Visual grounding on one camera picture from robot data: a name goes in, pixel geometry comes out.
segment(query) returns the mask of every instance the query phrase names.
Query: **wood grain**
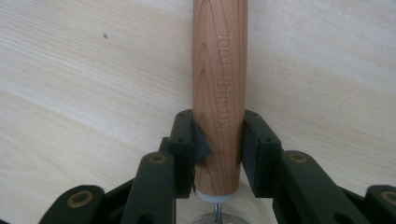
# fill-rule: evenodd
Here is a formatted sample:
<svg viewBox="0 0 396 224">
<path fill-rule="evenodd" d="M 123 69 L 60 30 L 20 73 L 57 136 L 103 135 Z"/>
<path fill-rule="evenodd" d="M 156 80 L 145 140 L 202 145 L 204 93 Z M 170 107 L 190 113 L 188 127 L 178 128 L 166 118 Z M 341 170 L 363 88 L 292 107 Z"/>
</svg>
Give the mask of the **wood grain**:
<svg viewBox="0 0 396 224">
<path fill-rule="evenodd" d="M 0 219 L 37 223 L 68 189 L 135 176 L 192 107 L 192 12 L 181 0 L 0 1 Z M 396 186 L 395 24 L 395 1 L 248 4 L 246 108 L 359 195 Z M 276 223 L 244 172 L 236 194 L 224 212 Z M 191 195 L 177 223 L 212 211 Z"/>
<path fill-rule="evenodd" d="M 211 154 L 196 165 L 197 189 L 235 193 L 245 114 L 248 1 L 195 0 L 192 40 L 193 118 Z"/>
</svg>

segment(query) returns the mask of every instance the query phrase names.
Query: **metal rod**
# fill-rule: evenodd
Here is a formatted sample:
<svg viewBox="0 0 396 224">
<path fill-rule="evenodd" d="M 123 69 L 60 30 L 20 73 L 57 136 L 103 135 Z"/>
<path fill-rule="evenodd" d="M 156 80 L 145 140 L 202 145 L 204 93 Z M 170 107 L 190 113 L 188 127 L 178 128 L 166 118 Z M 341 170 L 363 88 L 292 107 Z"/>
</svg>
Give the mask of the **metal rod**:
<svg viewBox="0 0 396 224">
<path fill-rule="evenodd" d="M 221 203 L 215 203 L 215 211 L 214 211 L 214 222 L 215 224 L 222 224 L 221 219 Z"/>
</svg>

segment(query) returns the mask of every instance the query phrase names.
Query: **wooden handle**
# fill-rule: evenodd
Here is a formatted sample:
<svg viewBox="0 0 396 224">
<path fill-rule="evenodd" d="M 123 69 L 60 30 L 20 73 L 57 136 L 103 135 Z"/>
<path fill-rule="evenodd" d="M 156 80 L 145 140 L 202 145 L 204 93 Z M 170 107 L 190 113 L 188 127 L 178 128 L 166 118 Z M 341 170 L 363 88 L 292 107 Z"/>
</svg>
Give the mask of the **wooden handle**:
<svg viewBox="0 0 396 224">
<path fill-rule="evenodd" d="M 237 191 L 245 114 L 248 0 L 194 0 L 193 118 L 212 154 L 196 165 L 197 189 Z"/>
</svg>

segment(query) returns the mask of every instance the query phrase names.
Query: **metal disc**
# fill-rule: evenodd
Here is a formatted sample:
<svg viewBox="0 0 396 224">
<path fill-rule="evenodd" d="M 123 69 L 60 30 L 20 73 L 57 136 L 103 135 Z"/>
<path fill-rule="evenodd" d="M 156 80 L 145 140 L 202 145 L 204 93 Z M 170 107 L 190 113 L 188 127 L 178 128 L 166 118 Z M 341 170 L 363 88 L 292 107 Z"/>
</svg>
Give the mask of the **metal disc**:
<svg viewBox="0 0 396 224">
<path fill-rule="evenodd" d="M 236 217 L 227 213 L 222 213 L 222 224 L 248 224 L 241 217 Z M 214 224 L 213 213 L 203 215 L 201 217 L 196 218 L 190 224 Z"/>
</svg>

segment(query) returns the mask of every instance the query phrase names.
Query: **wooden table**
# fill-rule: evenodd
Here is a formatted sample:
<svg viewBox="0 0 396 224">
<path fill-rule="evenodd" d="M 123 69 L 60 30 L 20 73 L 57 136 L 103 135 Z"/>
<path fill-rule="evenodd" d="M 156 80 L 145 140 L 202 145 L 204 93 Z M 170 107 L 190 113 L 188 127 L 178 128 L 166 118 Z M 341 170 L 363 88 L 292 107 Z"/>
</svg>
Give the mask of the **wooden table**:
<svg viewBox="0 0 396 224">
<path fill-rule="evenodd" d="M 250 1 L 246 108 L 363 195 L 396 186 L 396 2 Z M 109 191 L 191 108 L 192 1 L 0 3 L 0 218 L 37 223 L 74 186 Z M 242 174 L 224 205 L 276 223 Z M 212 211 L 177 202 L 177 223 Z"/>
</svg>

